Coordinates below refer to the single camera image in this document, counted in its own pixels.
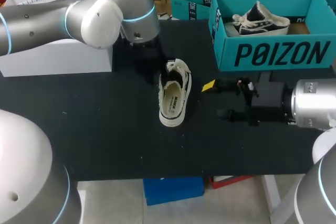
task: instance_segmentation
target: black table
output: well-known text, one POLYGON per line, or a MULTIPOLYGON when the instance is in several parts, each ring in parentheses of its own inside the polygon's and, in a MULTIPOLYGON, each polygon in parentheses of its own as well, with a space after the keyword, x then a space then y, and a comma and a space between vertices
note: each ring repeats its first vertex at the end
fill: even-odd
MULTIPOLYGON (((161 124, 157 87, 127 63, 113 73, 1 78, 0 109, 39 125, 76 180, 308 171, 319 131, 219 121, 217 109, 241 110, 244 100, 201 94, 202 85, 218 77, 257 80, 259 73, 219 72, 206 21, 167 20, 161 27, 164 51, 185 60, 192 72, 181 126, 161 124)), ((124 52, 115 46, 115 56, 127 62, 124 52)), ((333 76, 331 69, 275 71, 272 80, 293 87, 299 79, 333 76)))

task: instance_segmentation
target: white sneaker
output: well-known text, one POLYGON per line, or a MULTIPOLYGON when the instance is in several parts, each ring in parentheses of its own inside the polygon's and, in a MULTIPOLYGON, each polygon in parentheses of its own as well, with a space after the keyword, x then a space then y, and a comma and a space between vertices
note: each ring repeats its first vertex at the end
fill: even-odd
POLYGON ((232 19, 224 25, 228 37, 286 35, 290 25, 288 18, 272 14, 259 1, 244 16, 235 14, 232 19))
POLYGON ((184 120, 185 107, 191 89, 191 72, 180 59, 168 61, 166 83, 159 77, 159 118, 163 125, 176 127, 184 120))

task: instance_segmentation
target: blue led ring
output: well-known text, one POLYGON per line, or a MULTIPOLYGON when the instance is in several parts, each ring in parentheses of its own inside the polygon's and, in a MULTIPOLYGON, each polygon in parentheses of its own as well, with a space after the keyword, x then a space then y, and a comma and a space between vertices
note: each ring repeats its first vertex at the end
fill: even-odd
POLYGON ((65 198, 65 201, 64 201, 64 204, 63 204, 63 207, 61 209, 61 211, 59 212, 58 216, 56 217, 56 219, 53 221, 52 224, 56 224, 58 222, 58 220, 61 218, 64 210, 65 210, 65 207, 68 203, 68 200, 69 200, 69 195, 70 195, 70 178, 69 178, 69 174, 68 174, 68 171, 67 169, 64 167, 66 173, 67 173, 67 176, 68 176, 68 193, 67 193, 67 197, 65 198))
POLYGON ((153 5, 153 8, 145 15, 139 17, 139 18, 133 18, 133 19, 124 19, 124 22, 135 22, 135 21, 139 21, 142 20, 146 17, 148 17, 149 15, 151 15, 151 13, 155 10, 155 5, 153 5))
POLYGON ((2 23, 4 23, 4 27, 5 27, 6 32, 7 32, 7 38, 8 38, 8 52, 7 52, 7 54, 9 55, 10 52, 12 51, 12 38, 11 38, 11 34, 9 33, 9 28, 7 26, 7 22, 4 18, 4 16, 2 15, 2 13, 0 13, 0 19, 2 20, 2 23))

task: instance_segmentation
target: metal cylinder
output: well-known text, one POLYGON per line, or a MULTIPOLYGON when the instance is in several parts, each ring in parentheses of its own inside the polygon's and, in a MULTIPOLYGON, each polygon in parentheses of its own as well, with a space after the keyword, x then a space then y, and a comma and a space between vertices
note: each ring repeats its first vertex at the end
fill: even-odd
POLYGON ((336 223, 336 145, 302 178, 295 193, 300 224, 336 223))
POLYGON ((329 129, 330 120, 336 119, 336 79, 299 80, 291 110, 299 127, 329 129))
POLYGON ((47 136, 29 120, 0 111, 0 223, 78 224, 81 203, 47 136))
POLYGON ((120 7, 124 21, 122 29, 132 43, 143 43, 159 34, 154 0, 113 0, 120 7))
POLYGON ((5 6, 0 13, 0 56, 70 38, 64 15, 76 0, 5 6))

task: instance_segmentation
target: floor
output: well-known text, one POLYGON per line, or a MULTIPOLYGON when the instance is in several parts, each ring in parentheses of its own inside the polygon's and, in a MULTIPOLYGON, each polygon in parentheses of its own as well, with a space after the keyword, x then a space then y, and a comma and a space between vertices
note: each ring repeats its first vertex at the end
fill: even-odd
MULTIPOLYGON (((295 175, 276 176, 283 197, 295 175)), ((206 188, 204 196, 147 206, 142 180, 80 182, 85 191, 82 224, 269 224, 269 211, 259 177, 220 189, 206 188)), ((296 224, 291 218, 287 224, 296 224)))

